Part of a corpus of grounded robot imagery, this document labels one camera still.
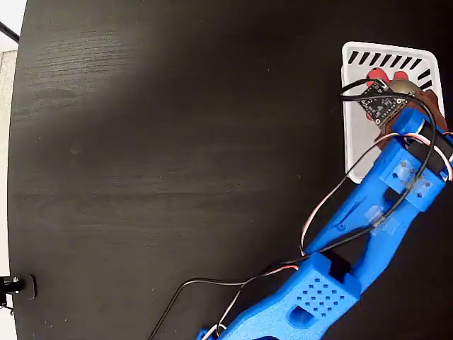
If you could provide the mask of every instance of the circuit board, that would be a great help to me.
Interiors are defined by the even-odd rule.
[[[381,84],[373,82],[363,94],[382,94],[384,91],[388,92],[391,91],[391,89],[385,89]],[[397,115],[400,110],[406,106],[407,101],[401,98],[388,97],[366,99],[360,101],[359,104],[364,108],[376,125],[381,127]]]

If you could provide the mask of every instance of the dark wooden surface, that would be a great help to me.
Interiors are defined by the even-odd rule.
[[[19,340],[146,339],[179,283],[297,254],[342,176],[340,51],[430,50],[453,108],[448,1],[29,0],[8,227]],[[353,189],[321,212],[313,237]],[[325,339],[434,339],[453,311],[448,188]],[[233,315],[276,287],[244,294]],[[158,339],[194,339],[234,291],[193,286]]]

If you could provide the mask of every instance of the white tray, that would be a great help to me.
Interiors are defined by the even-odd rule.
[[[341,81],[343,86],[363,79],[374,67],[382,68],[390,79],[396,71],[402,70],[409,80],[421,89],[431,89],[439,98],[439,109],[443,116],[444,101],[440,84],[439,67],[433,53],[412,48],[367,42],[347,42],[343,46]],[[361,94],[367,85],[361,85],[346,92],[346,95]],[[345,165],[346,171],[371,147],[379,135],[379,128],[368,120],[363,108],[357,103],[343,103],[345,122]],[[380,150],[372,150],[350,173],[355,183],[360,183],[372,168]]]

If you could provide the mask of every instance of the blue robotic arm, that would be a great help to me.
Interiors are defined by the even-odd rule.
[[[427,118],[415,108],[403,110],[394,125],[399,134],[420,131]],[[367,248],[352,270],[338,277],[319,250],[339,237],[372,225],[392,205],[389,192],[403,193],[421,162],[400,140],[392,140],[349,199],[310,244],[310,258],[273,295],[240,314],[219,340],[316,340],[345,314],[389,265],[418,213],[426,211],[445,187],[445,173],[425,169],[413,190],[370,233]],[[206,335],[203,330],[197,340]]]

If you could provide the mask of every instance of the black wire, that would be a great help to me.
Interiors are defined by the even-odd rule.
[[[372,94],[372,95],[359,95],[359,96],[340,96],[340,98],[343,101],[362,101],[362,100],[368,100],[368,99],[378,99],[378,98],[401,98],[405,99],[407,101],[412,101],[416,104],[418,104],[423,110],[426,111],[430,123],[432,125],[432,134],[431,134],[431,139],[430,139],[430,148],[428,150],[428,153],[426,154],[425,160],[423,161],[421,167],[419,170],[415,173],[415,176],[413,177],[413,180],[407,185],[406,190],[403,192],[403,194],[400,196],[400,198],[373,224],[375,227],[378,227],[383,221],[385,221],[395,209],[397,209],[400,204],[406,199],[406,197],[409,195],[411,192],[411,189],[415,185],[415,183],[418,181],[418,179],[422,176],[422,173],[426,169],[428,162],[430,161],[430,158],[432,154],[434,153],[434,146],[435,146],[435,140],[436,140],[436,134],[437,134],[437,124],[436,124],[436,119],[434,118],[434,115],[432,114],[431,109],[425,104],[424,101],[420,100],[419,98],[412,97],[408,94],[404,93],[395,93],[395,92],[384,92],[380,94]]]
[[[162,324],[164,323],[165,318],[169,314],[171,308],[175,304],[176,300],[178,299],[178,296],[181,294],[183,289],[187,287],[188,285],[191,285],[192,283],[210,283],[213,285],[243,285],[247,283],[250,279],[244,280],[244,281],[222,281],[222,280],[215,280],[212,278],[191,278],[190,280],[187,280],[186,282],[182,283],[179,288],[176,290],[176,292],[173,294],[173,297],[171,298],[169,304],[167,305],[167,308],[164,310],[164,313],[162,313],[160,319],[156,323],[156,326],[154,326],[152,332],[148,336],[148,340],[152,340],[159,329],[161,328]]]
[[[0,21],[0,32],[4,33],[7,37],[10,39],[14,40],[15,42],[19,43],[19,35],[11,30],[8,26],[6,26],[4,23]]]
[[[367,83],[368,81],[377,81],[380,84],[382,83],[378,79],[360,79],[358,81],[355,81],[355,82],[343,87],[341,93],[344,93],[347,90],[352,89],[352,88],[354,88],[356,86],[363,85],[363,84]],[[432,135],[431,135],[431,140],[430,140],[430,148],[428,150],[426,158],[423,161],[423,163],[422,163],[421,167],[419,168],[419,170],[417,171],[417,173],[415,174],[413,180],[406,187],[406,191],[389,208],[389,210],[387,210],[381,216],[381,218],[379,218],[373,225],[369,225],[367,227],[362,227],[362,228],[356,228],[355,230],[359,230],[357,233],[355,233],[353,235],[350,235],[350,236],[340,237],[338,239],[335,239],[335,240],[333,240],[333,242],[331,244],[328,244],[324,248],[318,250],[318,252],[323,253],[325,251],[332,250],[332,249],[337,248],[337,247],[339,247],[339,246],[341,246],[343,244],[351,242],[354,239],[358,239],[359,237],[363,237],[363,236],[369,234],[369,232],[371,232],[373,229],[377,228],[381,223],[383,223],[383,221],[385,221],[392,214],[392,212],[395,211],[395,209],[397,209],[397,207],[400,206],[400,204],[406,199],[407,195],[411,192],[412,187],[415,185],[417,180],[421,177],[422,173],[426,169],[426,167],[428,165],[428,162],[430,160],[430,157],[432,156],[432,154],[434,152],[435,138],[436,138],[436,132],[437,132],[437,124],[436,124],[434,115],[432,114],[432,111],[425,104],[425,102],[423,102],[422,100],[420,100],[420,99],[418,99],[416,97],[412,97],[412,96],[410,96],[408,94],[395,93],[395,92],[383,92],[383,93],[380,93],[380,94],[365,94],[365,95],[362,94],[362,95],[358,95],[358,96],[342,96],[342,95],[340,95],[340,98],[342,99],[342,101],[362,101],[362,100],[370,100],[370,99],[378,99],[378,98],[389,98],[389,97],[390,98],[402,98],[402,99],[405,99],[407,101],[412,101],[414,103],[417,103],[419,106],[421,106],[423,108],[423,110],[426,111],[426,113],[427,113],[427,115],[428,115],[428,117],[430,119],[430,123],[432,125]],[[346,179],[348,177],[348,175],[355,168],[355,166],[375,146],[376,145],[374,144],[367,151],[365,151],[365,153],[353,164],[353,166],[348,170],[348,172],[346,172],[346,175],[345,175],[345,177],[343,179]],[[311,256],[311,254],[307,254],[307,255],[299,257],[297,259],[292,259],[292,260],[289,260],[289,261],[282,261],[282,262],[280,262],[280,264],[295,264],[295,263],[299,263],[301,261],[307,260],[310,256]],[[256,275],[256,276],[252,276],[251,278],[249,278],[247,280],[243,280],[243,281],[222,281],[222,280],[215,280],[215,279],[211,279],[211,278],[192,278],[190,280],[187,280],[186,282],[182,283],[179,286],[179,288],[176,290],[176,292],[173,294],[173,297],[171,298],[171,300],[170,300],[169,304],[167,305],[166,309],[164,310],[164,313],[162,313],[161,317],[159,318],[158,322],[156,323],[156,326],[153,328],[152,332],[150,333],[150,335],[148,337],[148,340],[152,340],[156,336],[156,334],[159,331],[161,325],[164,323],[165,318],[167,317],[167,315],[169,314],[171,308],[174,306],[176,300],[178,299],[178,296],[181,294],[183,289],[185,287],[187,287],[188,285],[190,285],[192,283],[209,283],[209,284],[214,284],[214,285],[225,285],[225,286],[245,285],[247,283],[250,283],[250,282],[254,281],[257,278],[263,277],[264,275],[265,275],[265,272],[262,273],[262,274]]]

